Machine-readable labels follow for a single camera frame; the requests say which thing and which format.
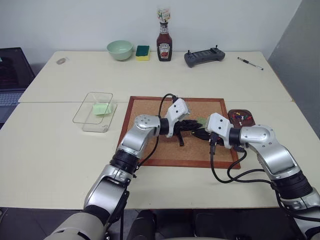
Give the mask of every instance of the mint green bowl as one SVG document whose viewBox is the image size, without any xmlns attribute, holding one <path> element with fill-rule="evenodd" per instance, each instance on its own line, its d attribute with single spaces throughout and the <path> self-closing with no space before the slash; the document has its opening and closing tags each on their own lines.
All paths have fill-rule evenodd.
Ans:
<svg viewBox="0 0 320 240">
<path fill-rule="evenodd" d="M 113 41 L 106 46 L 107 51 L 115 60 L 126 60 L 131 57 L 134 46 L 125 40 Z"/>
</svg>

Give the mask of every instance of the wooden frame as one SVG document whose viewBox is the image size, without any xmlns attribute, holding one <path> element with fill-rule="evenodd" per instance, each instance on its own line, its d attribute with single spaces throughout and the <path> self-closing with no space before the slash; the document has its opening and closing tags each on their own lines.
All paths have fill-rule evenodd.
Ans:
<svg viewBox="0 0 320 240">
<path fill-rule="evenodd" d="M 118 140 L 118 145 L 128 131 L 128 125 L 130 121 L 130 116 L 135 100 L 157 100 L 161 101 L 162 97 L 153 96 L 131 96 L 128 107 L 125 113 L 124 122 L 122 125 L 121 134 Z M 226 109 L 226 104 L 223 98 L 183 98 L 185 101 L 191 102 L 220 102 L 222 115 L 228 118 L 228 113 Z M 237 152 L 232 148 L 230 150 L 232 156 L 232 162 L 230 161 L 214 161 L 215 168 L 227 169 L 232 163 L 238 160 Z M 144 166 L 163 166 L 163 167 L 194 167 L 194 168 L 210 168 L 210 162 L 207 160 L 175 160 L 175 159 L 149 159 Z M 234 166 L 233 169 L 240 169 L 240 164 Z"/>
</svg>

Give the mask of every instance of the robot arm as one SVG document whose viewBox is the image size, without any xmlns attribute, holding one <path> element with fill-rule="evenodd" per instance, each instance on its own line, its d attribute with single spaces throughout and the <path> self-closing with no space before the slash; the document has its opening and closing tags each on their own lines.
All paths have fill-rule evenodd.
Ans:
<svg viewBox="0 0 320 240">
<path fill-rule="evenodd" d="M 271 127 L 235 128 L 227 118 L 213 113 L 206 130 L 218 134 L 228 149 L 240 145 L 252 149 L 270 178 L 272 188 L 280 194 L 280 201 L 297 217 L 320 218 L 320 195 L 311 187 L 290 152 L 277 141 Z M 320 221 L 296 217 L 294 220 L 306 238 L 319 232 Z"/>
<path fill-rule="evenodd" d="M 120 218 L 127 204 L 127 187 L 149 139 L 159 135 L 172 137 L 175 123 L 188 114 L 187 104 L 178 98 L 169 107 L 165 118 L 145 114 L 137 116 L 112 160 L 88 192 L 83 211 L 71 215 L 46 240 L 101 240 L 108 224 Z"/>
</svg>

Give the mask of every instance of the sponge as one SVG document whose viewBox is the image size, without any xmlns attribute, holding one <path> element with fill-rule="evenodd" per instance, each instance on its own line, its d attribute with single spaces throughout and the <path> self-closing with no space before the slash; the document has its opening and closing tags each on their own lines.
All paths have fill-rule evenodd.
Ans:
<svg viewBox="0 0 320 240">
<path fill-rule="evenodd" d="M 136 48 L 135 59 L 138 61 L 149 61 L 150 47 L 139 45 Z"/>
<path fill-rule="evenodd" d="M 93 104 L 94 115 L 106 115 L 112 113 L 112 104 L 108 102 L 96 102 Z"/>
</svg>

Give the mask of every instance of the pen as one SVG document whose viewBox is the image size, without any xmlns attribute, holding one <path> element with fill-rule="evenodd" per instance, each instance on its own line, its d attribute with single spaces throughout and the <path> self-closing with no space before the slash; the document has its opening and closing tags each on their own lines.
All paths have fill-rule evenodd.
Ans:
<svg viewBox="0 0 320 240">
<path fill-rule="evenodd" d="M 250 64 L 250 65 L 252 65 L 252 66 L 254 66 L 254 67 L 258 68 L 258 69 L 263 70 L 263 67 L 260 67 L 260 66 L 258 66 L 258 65 L 254 65 L 253 63 L 249 62 L 248 60 L 245 60 L 245 59 L 243 59 L 243 58 L 241 58 L 241 57 L 238 57 L 238 59 L 239 59 L 240 61 L 246 63 L 246 64 Z"/>
</svg>

